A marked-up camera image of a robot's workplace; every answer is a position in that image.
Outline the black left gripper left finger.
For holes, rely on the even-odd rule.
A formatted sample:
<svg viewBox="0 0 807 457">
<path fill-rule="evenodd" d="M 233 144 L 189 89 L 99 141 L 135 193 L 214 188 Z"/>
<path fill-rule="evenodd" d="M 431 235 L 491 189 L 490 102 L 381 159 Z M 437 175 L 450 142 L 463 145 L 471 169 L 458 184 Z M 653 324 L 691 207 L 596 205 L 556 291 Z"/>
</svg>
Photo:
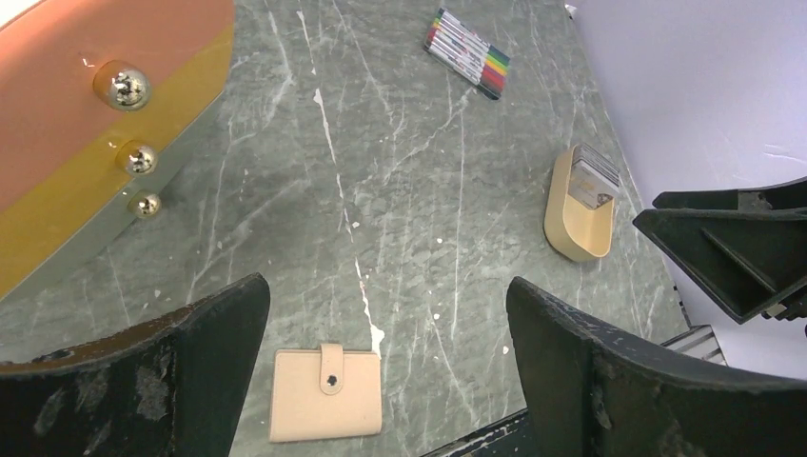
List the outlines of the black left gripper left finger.
<svg viewBox="0 0 807 457">
<path fill-rule="evenodd" d="M 5 456 L 226 456 L 270 307 L 251 274 L 109 337 L 1 366 Z"/>
</svg>

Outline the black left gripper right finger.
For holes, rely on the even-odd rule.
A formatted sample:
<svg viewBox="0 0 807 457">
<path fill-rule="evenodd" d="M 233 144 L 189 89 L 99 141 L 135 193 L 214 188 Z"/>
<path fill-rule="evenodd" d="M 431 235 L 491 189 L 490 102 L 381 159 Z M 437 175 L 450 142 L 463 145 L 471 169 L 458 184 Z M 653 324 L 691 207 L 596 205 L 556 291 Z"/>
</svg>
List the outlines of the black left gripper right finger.
<svg viewBox="0 0 807 457">
<path fill-rule="evenodd" d="M 506 311 L 542 456 L 802 456 L 806 385 L 674 352 L 514 278 Z"/>
</svg>

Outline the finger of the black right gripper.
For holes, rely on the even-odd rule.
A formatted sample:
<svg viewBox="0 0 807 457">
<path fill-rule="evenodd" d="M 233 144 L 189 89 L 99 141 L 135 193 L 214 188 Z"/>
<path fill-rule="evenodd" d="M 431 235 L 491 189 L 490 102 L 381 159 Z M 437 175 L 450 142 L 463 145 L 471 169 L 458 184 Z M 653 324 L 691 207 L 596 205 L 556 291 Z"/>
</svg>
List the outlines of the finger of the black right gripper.
<svg viewBox="0 0 807 457">
<path fill-rule="evenodd" d="M 736 323 L 805 317 L 805 179 L 665 191 L 633 224 Z"/>
</svg>

